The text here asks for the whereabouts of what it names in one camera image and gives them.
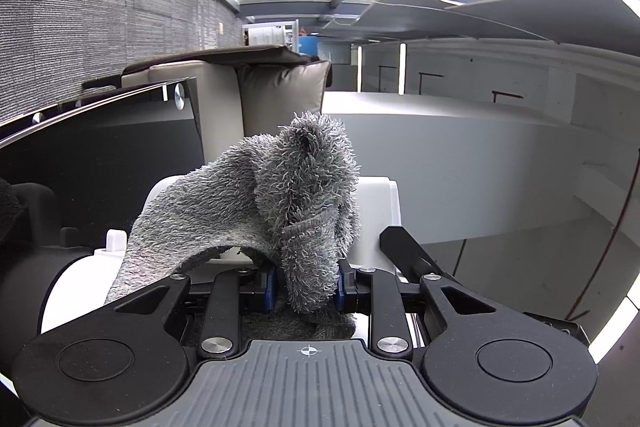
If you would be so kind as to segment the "white plastic pitcher container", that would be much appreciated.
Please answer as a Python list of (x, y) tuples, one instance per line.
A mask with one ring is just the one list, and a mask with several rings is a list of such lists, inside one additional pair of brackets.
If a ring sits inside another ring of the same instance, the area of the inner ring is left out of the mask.
[[(397, 183), (386, 176), (363, 176), (358, 181), (360, 235), (352, 244), (348, 261), (356, 268), (396, 271), (378, 246), (378, 236), (390, 225), (401, 224)], [(104, 305), (108, 290), (122, 265), (127, 233), (111, 229), (105, 246), (73, 262), (58, 276), (44, 303), (42, 333), (73, 321)]]

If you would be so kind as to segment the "beige and brown sofa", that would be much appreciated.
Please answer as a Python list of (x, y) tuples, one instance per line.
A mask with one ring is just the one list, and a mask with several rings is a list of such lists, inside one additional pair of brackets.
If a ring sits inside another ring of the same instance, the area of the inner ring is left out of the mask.
[(276, 134), (294, 116), (319, 113), (332, 64), (286, 46), (241, 46), (165, 55), (88, 80), (87, 89), (117, 89), (183, 80), (206, 160), (246, 136)]

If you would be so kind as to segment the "beige sofa back cushion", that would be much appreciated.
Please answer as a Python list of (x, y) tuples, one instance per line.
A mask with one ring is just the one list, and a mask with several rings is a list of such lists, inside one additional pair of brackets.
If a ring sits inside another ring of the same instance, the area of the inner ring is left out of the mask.
[(277, 134), (296, 115), (320, 113), (331, 74), (327, 61), (243, 67), (239, 87), (245, 134)]

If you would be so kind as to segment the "grey fluffy microfibre cloth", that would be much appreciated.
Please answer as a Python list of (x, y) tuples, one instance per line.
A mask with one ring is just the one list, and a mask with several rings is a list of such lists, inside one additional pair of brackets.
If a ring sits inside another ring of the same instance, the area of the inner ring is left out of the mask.
[(244, 339), (352, 338), (354, 319), (333, 299), (338, 262), (359, 233), (358, 180), (352, 143), (328, 115), (303, 113), (276, 135), (249, 136), (144, 205), (105, 300), (238, 247), (284, 274), (273, 311), (242, 318)]

